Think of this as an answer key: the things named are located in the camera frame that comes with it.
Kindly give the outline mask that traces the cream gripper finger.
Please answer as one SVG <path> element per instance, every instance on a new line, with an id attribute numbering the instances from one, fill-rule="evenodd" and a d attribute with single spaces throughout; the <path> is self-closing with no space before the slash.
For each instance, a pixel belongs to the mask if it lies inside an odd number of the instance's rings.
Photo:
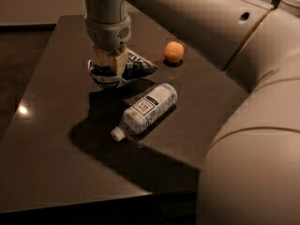
<path id="1" fill-rule="evenodd" d="M 125 71 L 129 57 L 129 50 L 126 46 L 112 53 L 112 70 L 116 75 L 122 75 Z"/>
<path id="2" fill-rule="evenodd" d="M 102 67 L 113 68 L 114 56 L 112 52 L 106 52 L 100 49 L 98 46 L 94 46 L 94 51 L 97 56 L 97 60 Z"/>

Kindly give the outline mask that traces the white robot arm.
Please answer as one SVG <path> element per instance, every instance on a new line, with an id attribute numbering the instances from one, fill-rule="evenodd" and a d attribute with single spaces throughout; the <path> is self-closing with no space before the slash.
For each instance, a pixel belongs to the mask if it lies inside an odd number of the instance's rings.
<path id="1" fill-rule="evenodd" d="M 300 225 L 300 0 L 85 0 L 97 56 L 122 73 L 131 4 L 244 87 L 212 141 L 198 225 Z"/>

